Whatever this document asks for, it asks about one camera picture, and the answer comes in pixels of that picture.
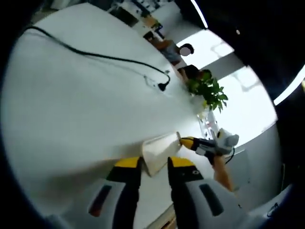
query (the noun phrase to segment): white table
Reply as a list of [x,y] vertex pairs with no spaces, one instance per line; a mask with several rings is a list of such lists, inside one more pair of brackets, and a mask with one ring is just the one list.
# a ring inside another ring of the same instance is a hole
[[[16,178],[41,214],[79,206],[79,194],[104,176],[104,160],[138,156],[142,140],[171,131],[201,136],[188,93],[169,62],[117,18],[86,3],[37,26],[80,50],[170,69],[172,79],[162,93],[145,84],[142,74],[167,80],[153,69],[84,57],[37,31],[19,39],[5,76],[1,125]],[[186,149],[179,155],[208,165]],[[198,168],[208,170],[203,164]],[[155,178],[143,174],[135,228],[147,226],[171,205],[169,190],[166,169]],[[74,219],[86,220],[87,206],[79,208]]]

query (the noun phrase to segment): potted plant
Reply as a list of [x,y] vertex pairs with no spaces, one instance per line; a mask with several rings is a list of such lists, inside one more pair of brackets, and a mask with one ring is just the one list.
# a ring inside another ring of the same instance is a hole
[[209,107],[211,110],[223,110],[223,105],[227,106],[228,97],[224,94],[224,87],[220,87],[217,80],[212,78],[212,73],[209,70],[203,70],[202,79],[190,79],[187,82],[187,87],[190,93],[201,95],[205,101],[203,107]]

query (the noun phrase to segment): black cable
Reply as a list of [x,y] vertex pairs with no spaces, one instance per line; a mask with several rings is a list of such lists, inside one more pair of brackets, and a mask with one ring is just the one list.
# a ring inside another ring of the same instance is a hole
[[52,38],[54,41],[56,41],[58,44],[62,45],[63,47],[65,47],[66,49],[72,51],[72,52],[75,52],[77,54],[80,54],[80,55],[85,55],[85,56],[95,56],[95,57],[101,57],[101,58],[105,58],[105,59],[110,59],[110,60],[116,60],[116,61],[124,61],[124,62],[131,62],[131,63],[137,63],[137,64],[141,64],[141,65],[144,65],[144,66],[147,66],[147,67],[150,67],[164,75],[166,75],[168,77],[168,81],[166,83],[160,83],[158,84],[159,88],[161,91],[165,91],[165,88],[166,86],[170,83],[170,77],[168,76],[168,74],[166,74],[165,72],[162,72],[160,69],[156,68],[156,67],[153,67],[147,63],[143,63],[143,62],[140,62],[140,61],[134,61],[134,60],[130,60],[130,59],[124,59],[124,58],[119,58],[119,57],[114,57],[114,56],[107,56],[107,55],[102,55],[102,54],[97,54],[97,53],[92,53],[92,52],[84,52],[84,51],[81,51],[81,50],[78,50],[76,48],[73,48],[72,46],[62,42],[61,40],[59,40],[58,38],[54,37],[53,35],[49,34],[48,32],[46,32],[45,30],[39,28],[39,27],[36,27],[36,26],[29,26],[27,27],[24,32],[26,30],[30,30],[30,29],[33,29],[33,30],[38,30],[42,33],[44,33],[46,36]]
[[232,154],[232,156],[230,157],[230,159],[226,161],[226,163],[225,163],[225,164],[228,164],[228,163],[229,163],[229,161],[231,161],[231,160],[232,160],[232,158],[234,157],[234,154],[235,154],[235,148],[233,147],[233,154]]

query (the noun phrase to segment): green plant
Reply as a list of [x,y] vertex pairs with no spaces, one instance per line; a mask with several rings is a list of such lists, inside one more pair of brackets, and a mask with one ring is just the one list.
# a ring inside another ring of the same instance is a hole
[[187,86],[190,93],[204,97],[203,106],[209,106],[211,110],[218,108],[219,112],[223,110],[223,105],[227,107],[228,97],[223,92],[224,87],[219,86],[209,70],[203,70],[203,77],[200,80],[189,80]]

